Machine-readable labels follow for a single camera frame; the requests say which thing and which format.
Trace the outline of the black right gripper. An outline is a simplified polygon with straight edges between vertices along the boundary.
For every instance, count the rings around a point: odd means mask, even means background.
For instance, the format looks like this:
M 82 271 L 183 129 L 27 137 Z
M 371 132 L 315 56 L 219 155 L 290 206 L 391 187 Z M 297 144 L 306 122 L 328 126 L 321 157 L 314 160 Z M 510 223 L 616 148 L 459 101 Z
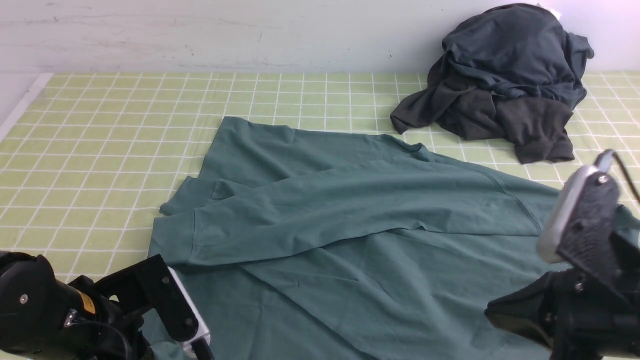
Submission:
M 494 328 L 551 351 L 553 360 L 639 358 L 639 249 L 615 229 L 615 180 L 586 189 L 557 254 L 570 269 L 492 300 Z

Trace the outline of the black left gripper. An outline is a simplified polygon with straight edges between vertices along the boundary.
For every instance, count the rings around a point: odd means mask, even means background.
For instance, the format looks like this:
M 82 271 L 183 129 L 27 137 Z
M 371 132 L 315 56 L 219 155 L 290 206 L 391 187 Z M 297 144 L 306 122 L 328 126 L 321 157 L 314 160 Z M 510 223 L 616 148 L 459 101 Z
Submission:
M 142 333 L 144 315 L 149 312 L 157 313 L 182 349 L 180 342 L 193 335 L 189 331 L 194 328 L 185 323 L 190 308 L 169 268 L 162 256 L 155 255 L 97 282 L 79 276 L 70 283 L 82 300 L 82 310 L 70 312 L 70 326 L 89 326 L 97 331 L 87 359 L 154 360 L 156 356 Z

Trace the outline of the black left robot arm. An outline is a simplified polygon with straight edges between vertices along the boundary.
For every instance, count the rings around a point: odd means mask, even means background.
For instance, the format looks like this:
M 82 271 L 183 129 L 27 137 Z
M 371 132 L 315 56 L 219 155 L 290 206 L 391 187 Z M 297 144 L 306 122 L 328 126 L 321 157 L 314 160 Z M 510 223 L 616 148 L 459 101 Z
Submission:
M 161 255 L 99 281 L 57 280 L 42 255 L 2 251 L 1 350 L 30 360 L 153 360 L 141 328 L 154 311 L 186 356 L 212 360 L 211 335 Z

